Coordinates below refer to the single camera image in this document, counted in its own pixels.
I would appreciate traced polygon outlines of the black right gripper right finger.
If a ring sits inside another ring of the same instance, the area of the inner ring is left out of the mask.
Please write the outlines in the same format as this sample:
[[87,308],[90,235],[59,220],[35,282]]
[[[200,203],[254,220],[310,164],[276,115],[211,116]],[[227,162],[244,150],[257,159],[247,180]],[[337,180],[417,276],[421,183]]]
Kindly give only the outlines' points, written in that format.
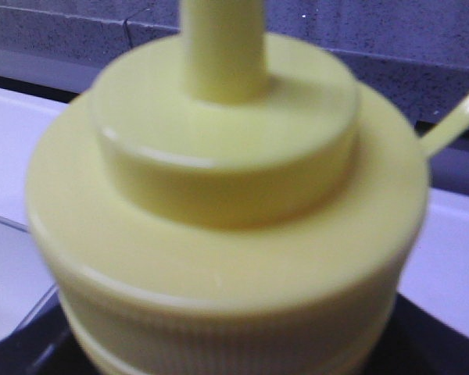
[[469,374],[469,338],[397,295],[371,373]]

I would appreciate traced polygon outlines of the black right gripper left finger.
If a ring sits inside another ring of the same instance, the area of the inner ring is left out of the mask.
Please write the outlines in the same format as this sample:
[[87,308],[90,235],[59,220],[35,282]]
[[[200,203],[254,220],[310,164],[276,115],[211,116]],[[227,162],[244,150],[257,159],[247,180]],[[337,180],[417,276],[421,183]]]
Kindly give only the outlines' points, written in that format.
[[0,341],[0,374],[96,374],[57,303]]

